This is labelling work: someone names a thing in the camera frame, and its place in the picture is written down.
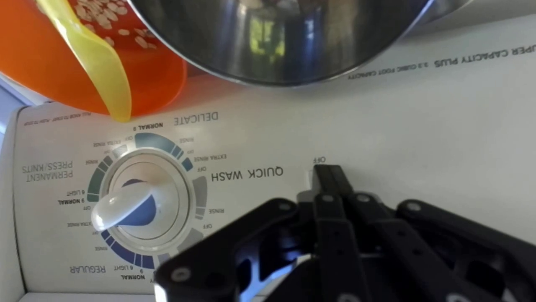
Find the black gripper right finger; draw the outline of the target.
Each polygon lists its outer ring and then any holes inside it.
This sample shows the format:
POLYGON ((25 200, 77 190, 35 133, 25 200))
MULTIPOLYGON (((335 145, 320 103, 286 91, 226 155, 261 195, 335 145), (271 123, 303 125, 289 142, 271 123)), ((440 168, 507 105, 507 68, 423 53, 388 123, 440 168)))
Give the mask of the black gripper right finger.
POLYGON ((536 246, 422 200, 348 202, 422 302, 536 302, 536 246))

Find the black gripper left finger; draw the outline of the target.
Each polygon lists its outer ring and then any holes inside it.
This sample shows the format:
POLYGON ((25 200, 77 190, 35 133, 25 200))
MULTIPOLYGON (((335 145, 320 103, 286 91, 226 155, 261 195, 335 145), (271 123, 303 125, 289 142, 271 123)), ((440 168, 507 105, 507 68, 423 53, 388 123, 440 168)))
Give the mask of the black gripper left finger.
POLYGON ((155 302, 376 302, 343 170, 318 167, 314 182, 309 199, 271 199, 165 261, 155 302))

